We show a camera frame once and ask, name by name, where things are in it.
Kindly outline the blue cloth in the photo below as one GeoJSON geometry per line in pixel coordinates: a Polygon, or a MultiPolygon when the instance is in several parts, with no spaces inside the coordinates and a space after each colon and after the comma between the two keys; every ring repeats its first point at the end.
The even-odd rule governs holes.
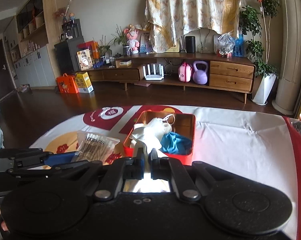
{"type": "Polygon", "coordinates": [[[175,132],[165,134],[161,139],[161,151],[168,154],[189,155],[192,141],[175,132]]]}

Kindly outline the white knitted cloth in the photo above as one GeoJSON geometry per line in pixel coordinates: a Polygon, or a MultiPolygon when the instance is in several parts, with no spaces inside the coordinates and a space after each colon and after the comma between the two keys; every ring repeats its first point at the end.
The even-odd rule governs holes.
{"type": "Polygon", "coordinates": [[[164,118],[153,118],[148,124],[135,124],[134,129],[129,136],[131,139],[130,146],[134,147],[133,157],[137,155],[138,148],[141,147],[146,154],[150,154],[152,149],[159,151],[159,157],[166,157],[167,155],[162,152],[161,140],[164,135],[172,131],[172,125],[168,119],[172,114],[164,118]]]}

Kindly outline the cotton swab bag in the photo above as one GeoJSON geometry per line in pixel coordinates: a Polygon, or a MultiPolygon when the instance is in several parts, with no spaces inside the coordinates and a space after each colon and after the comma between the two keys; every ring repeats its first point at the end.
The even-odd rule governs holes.
{"type": "Polygon", "coordinates": [[[122,157],[116,148],[119,139],[107,137],[99,133],[79,131],[77,133],[78,148],[72,162],[87,160],[101,161],[103,165],[110,165],[122,157]]]}

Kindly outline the white face mask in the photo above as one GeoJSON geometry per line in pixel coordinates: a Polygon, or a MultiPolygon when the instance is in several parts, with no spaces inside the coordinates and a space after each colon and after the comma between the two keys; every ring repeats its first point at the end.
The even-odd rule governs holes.
{"type": "Polygon", "coordinates": [[[176,120],[175,114],[173,113],[169,113],[164,118],[162,118],[162,122],[168,123],[170,125],[174,125],[175,120],[176,120]]]}

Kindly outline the red metal tin box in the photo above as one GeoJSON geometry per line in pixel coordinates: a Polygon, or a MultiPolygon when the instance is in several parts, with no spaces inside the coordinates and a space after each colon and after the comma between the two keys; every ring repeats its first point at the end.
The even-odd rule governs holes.
{"type": "Polygon", "coordinates": [[[123,148],[126,156],[133,156],[138,141],[146,144],[147,150],[159,150],[165,156],[179,159],[191,165],[195,141],[195,116],[171,108],[163,111],[142,111],[128,136],[123,148]]]}

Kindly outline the orange gift bag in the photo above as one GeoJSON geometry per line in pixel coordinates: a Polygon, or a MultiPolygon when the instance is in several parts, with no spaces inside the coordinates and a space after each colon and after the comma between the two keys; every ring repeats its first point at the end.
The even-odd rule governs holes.
{"type": "Polygon", "coordinates": [[[68,75],[64,73],[62,76],[59,76],[57,79],[57,85],[59,91],[63,94],[78,94],[78,88],[75,82],[74,75],[68,75]]]}

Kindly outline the white wifi router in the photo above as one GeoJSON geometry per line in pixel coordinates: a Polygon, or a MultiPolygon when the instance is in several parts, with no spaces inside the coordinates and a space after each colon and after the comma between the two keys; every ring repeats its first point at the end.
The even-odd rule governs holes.
{"type": "Polygon", "coordinates": [[[161,64],[148,64],[147,66],[142,66],[142,70],[146,81],[161,81],[164,79],[164,70],[161,64]]]}

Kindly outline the yellow cardboard box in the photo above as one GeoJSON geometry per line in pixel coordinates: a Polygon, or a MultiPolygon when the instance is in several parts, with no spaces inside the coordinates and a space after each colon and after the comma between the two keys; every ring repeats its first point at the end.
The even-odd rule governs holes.
{"type": "Polygon", "coordinates": [[[87,72],[77,73],[75,76],[75,83],[79,93],[91,93],[94,88],[87,72]]]}

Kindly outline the wooden tv cabinet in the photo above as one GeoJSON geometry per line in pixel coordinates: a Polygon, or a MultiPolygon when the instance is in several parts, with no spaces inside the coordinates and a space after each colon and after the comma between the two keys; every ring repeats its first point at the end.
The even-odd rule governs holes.
{"type": "Polygon", "coordinates": [[[100,68],[87,69],[90,80],[93,82],[108,81],[119,82],[125,85],[136,83],[179,86],[225,90],[242,93],[244,102],[248,94],[253,91],[255,81],[255,66],[245,57],[226,59],[209,53],[151,53],[122,56],[116,59],[116,66],[101,66],[100,68]],[[206,85],[197,85],[193,80],[181,82],[178,78],[178,69],[183,62],[193,66],[194,61],[208,63],[208,82],[206,85]],[[164,70],[164,79],[161,81],[146,81],[142,66],[148,64],[161,64],[164,70]]]}

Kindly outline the printed white red tablecloth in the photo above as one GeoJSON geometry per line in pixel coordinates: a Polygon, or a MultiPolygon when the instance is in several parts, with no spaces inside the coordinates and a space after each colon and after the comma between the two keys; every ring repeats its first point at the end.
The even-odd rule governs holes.
{"type": "Polygon", "coordinates": [[[54,153],[74,151],[77,132],[126,139],[147,110],[195,116],[193,160],[200,160],[283,191],[293,214],[285,227],[301,239],[301,135],[279,115],[194,106],[103,107],[55,126],[33,143],[54,153]]]}

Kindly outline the black small fridge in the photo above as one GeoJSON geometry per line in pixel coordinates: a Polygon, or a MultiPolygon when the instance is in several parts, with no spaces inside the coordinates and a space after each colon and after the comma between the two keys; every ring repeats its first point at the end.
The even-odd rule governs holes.
{"type": "Polygon", "coordinates": [[[84,43],[79,19],[70,20],[62,25],[60,42],[55,44],[55,52],[61,75],[72,74],[80,70],[77,58],[79,44],[84,43]]]}

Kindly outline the picture book box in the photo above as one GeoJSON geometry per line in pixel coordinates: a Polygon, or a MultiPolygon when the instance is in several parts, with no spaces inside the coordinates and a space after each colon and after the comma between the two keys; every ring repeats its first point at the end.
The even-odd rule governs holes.
{"type": "Polygon", "coordinates": [[[93,62],[90,55],[90,50],[80,50],[77,52],[78,64],[81,71],[90,69],[93,67],[93,62]]]}

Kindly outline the blue plastic bag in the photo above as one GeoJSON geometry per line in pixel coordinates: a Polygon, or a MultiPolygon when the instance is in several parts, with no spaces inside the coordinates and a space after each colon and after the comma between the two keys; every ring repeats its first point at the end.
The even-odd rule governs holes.
{"type": "Polygon", "coordinates": [[[243,34],[240,34],[235,40],[233,48],[233,56],[235,57],[244,57],[244,38],[243,34]]]}

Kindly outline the white standing air conditioner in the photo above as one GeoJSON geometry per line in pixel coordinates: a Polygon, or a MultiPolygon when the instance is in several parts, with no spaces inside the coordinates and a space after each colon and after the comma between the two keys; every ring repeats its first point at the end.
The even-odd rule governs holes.
{"type": "Polygon", "coordinates": [[[282,10],[282,64],[272,105],[284,115],[293,115],[301,92],[301,0],[282,0],[282,10]]]}

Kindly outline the floral sheet covered tv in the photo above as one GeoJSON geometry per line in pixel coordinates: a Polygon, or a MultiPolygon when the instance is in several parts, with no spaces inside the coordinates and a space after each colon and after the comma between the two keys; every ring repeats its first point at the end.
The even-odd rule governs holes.
{"type": "Polygon", "coordinates": [[[245,0],[146,0],[146,29],[156,53],[174,47],[199,28],[238,36],[239,12],[245,0]]]}

